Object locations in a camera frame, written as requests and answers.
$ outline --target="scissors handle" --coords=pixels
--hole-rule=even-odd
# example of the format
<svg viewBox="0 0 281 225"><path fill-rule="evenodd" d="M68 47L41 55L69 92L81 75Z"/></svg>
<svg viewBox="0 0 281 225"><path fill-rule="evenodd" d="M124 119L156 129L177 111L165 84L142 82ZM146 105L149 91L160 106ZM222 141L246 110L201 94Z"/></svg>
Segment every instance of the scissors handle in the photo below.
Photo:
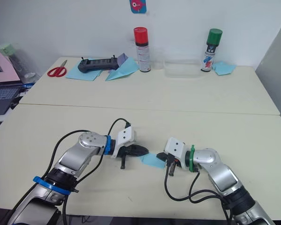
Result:
<svg viewBox="0 0 281 225"><path fill-rule="evenodd" d="M50 77L61 77L66 74L67 70L65 67L56 67L54 69L51 69L50 71L47 72L47 75Z"/></svg>

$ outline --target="red scissors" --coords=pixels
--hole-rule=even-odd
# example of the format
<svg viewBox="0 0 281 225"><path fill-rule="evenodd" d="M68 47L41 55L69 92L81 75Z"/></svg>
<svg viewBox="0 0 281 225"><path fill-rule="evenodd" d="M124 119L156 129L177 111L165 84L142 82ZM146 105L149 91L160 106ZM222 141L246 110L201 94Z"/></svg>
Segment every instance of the red scissors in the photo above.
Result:
<svg viewBox="0 0 281 225"><path fill-rule="evenodd" d="M65 60L61 66L56 67L54 69L51 69L50 71L47 72L47 75L50 77L61 77L64 76L67 72L66 68L64 67L64 65L66 64L67 60Z"/></svg>

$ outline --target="spray can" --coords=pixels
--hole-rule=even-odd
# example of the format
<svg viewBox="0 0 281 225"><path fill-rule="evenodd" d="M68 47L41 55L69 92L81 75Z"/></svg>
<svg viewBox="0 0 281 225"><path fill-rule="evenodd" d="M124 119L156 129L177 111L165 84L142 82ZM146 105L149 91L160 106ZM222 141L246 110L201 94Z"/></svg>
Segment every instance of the spray can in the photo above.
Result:
<svg viewBox="0 0 281 225"><path fill-rule="evenodd" d="M207 49L204 53L204 58L202 60L201 70L204 72L209 72L212 69L212 64L215 56L215 49L219 46L220 38L222 35L220 29L210 29L207 39Z"/></svg>
<svg viewBox="0 0 281 225"><path fill-rule="evenodd" d="M136 27L134 28L134 37L139 70L142 72L149 72L151 70L151 65L148 30L145 27Z"/></svg>

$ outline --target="green cap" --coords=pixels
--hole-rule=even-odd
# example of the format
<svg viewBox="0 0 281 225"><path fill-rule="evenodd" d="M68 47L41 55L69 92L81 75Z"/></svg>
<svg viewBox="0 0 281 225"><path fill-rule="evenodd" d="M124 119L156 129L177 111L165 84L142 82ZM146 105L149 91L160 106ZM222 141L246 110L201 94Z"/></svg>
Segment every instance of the green cap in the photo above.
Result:
<svg viewBox="0 0 281 225"><path fill-rule="evenodd" d="M220 29L210 29L207 43L212 45L219 45L222 34L223 31L221 31Z"/></svg>
<svg viewBox="0 0 281 225"><path fill-rule="evenodd" d="M14 47L9 43L0 45L0 53L4 56L13 55L15 51Z"/></svg>

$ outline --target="red cap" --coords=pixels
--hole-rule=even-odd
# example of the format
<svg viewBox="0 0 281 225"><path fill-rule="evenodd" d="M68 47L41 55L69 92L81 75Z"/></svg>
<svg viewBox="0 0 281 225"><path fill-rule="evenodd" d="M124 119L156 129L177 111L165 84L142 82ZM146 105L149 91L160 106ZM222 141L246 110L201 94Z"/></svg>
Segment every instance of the red cap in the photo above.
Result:
<svg viewBox="0 0 281 225"><path fill-rule="evenodd" d="M145 27L134 28L135 42L138 44L145 44L149 42L148 30Z"/></svg>

